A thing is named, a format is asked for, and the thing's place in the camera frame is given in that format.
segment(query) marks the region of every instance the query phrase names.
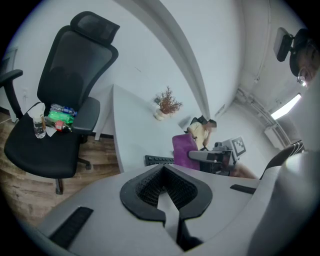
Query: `purple chair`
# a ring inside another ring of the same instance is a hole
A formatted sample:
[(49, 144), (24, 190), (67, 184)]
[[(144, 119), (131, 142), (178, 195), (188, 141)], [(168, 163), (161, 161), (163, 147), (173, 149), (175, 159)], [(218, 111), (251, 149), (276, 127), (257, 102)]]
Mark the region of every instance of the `purple chair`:
[(191, 136), (191, 133), (177, 135), (172, 138), (173, 144), (173, 159), (174, 164), (178, 166), (187, 167), (199, 171), (200, 164), (198, 161), (192, 160), (188, 157), (189, 151), (197, 151), (196, 142)]

